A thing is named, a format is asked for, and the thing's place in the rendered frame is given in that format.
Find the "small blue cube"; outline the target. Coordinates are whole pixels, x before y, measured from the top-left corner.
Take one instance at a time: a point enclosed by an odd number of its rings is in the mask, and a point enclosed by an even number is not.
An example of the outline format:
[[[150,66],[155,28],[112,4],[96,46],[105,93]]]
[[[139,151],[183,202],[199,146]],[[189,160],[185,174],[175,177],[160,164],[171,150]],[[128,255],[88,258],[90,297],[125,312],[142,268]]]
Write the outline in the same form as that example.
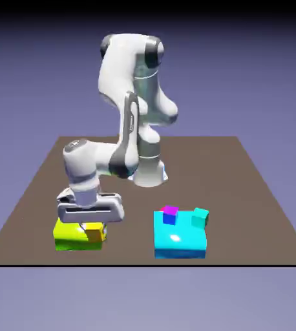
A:
[[[178,207],[166,205],[162,208],[162,211],[163,211],[163,215],[162,215],[163,223],[174,226],[176,224],[176,218],[178,215]]]

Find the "large lime green box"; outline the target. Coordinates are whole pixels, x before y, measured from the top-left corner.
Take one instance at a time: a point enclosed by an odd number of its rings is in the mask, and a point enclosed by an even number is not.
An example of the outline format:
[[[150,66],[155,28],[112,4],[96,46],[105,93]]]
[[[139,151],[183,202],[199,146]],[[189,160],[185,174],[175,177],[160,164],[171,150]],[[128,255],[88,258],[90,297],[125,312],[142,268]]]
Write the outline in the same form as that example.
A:
[[[101,250],[103,242],[89,242],[83,224],[58,219],[53,230],[56,251]]]

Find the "small teal cube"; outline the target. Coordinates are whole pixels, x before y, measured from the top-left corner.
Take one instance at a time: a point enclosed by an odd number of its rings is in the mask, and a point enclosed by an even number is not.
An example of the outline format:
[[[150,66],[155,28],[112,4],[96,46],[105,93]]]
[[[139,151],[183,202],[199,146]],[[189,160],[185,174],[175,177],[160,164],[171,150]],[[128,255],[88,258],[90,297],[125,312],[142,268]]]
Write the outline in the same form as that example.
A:
[[[209,210],[195,208],[191,217],[191,225],[204,229],[209,220]]]

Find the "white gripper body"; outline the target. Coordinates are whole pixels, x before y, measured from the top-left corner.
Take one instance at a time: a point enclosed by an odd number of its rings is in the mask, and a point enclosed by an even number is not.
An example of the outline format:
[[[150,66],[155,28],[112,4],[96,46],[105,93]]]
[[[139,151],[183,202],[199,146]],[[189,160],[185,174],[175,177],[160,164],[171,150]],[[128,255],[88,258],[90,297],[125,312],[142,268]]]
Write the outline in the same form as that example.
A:
[[[63,223],[120,222],[125,216],[122,198],[117,193],[102,193],[91,206],[79,206],[74,195],[58,200],[58,217]]]

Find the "large cyan box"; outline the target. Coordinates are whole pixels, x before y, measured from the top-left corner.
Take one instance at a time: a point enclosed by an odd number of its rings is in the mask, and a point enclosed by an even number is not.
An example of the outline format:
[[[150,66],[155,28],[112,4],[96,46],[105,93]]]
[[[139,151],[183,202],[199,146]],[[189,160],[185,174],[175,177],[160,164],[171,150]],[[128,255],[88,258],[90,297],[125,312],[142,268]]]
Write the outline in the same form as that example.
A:
[[[164,224],[163,211],[154,212],[154,257],[157,259],[203,259],[206,228],[191,225],[193,211],[179,211],[176,224]]]

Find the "small yellow cube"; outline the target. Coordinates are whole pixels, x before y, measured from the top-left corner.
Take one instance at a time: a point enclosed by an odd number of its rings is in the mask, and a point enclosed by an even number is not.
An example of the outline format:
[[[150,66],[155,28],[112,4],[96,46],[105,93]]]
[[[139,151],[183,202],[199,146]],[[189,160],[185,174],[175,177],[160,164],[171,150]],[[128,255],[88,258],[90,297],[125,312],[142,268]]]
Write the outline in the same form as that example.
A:
[[[107,238],[107,226],[102,222],[84,223],[83,229],[89,242],[103,242]]]

